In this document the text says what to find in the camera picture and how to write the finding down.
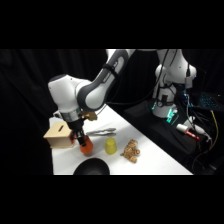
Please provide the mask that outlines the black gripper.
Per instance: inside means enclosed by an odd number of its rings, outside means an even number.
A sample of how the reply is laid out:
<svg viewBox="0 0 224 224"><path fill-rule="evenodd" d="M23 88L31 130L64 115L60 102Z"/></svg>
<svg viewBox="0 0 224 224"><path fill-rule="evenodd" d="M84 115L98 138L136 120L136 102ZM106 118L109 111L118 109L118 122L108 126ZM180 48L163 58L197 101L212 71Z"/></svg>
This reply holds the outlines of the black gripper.
<svg viewBox="0 0 224 224"><path fill-rule="evenodd" d="M78 131L82 131L83 125L84 125L84 122L82 120L76 120L76 121L68 123L69 128L74 133L76 133ZM70 140L71 140L72 144L74 144L76 141L76 134L74 134L74 133L71 133L71 135L70 135ZM86 146L85 135L82 132L78 132L77 140L78 140L80 146L82 146L82 147Z"/></svg>

